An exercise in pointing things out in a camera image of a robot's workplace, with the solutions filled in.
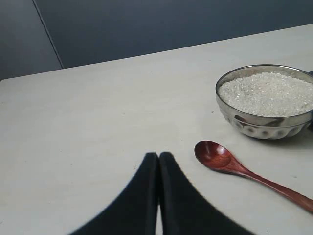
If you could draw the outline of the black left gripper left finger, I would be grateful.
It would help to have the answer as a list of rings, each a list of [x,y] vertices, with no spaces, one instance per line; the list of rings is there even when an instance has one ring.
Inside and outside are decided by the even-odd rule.
[[[157,225],[157,154],[146,153],[123,191],[73,235],[154,235]]]

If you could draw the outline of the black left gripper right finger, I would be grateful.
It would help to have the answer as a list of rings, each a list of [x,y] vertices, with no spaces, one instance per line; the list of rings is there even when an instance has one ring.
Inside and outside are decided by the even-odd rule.
[[[164,235],[246,235],[247,229],[218,211],[192,186],[174,156],[159,157]]]

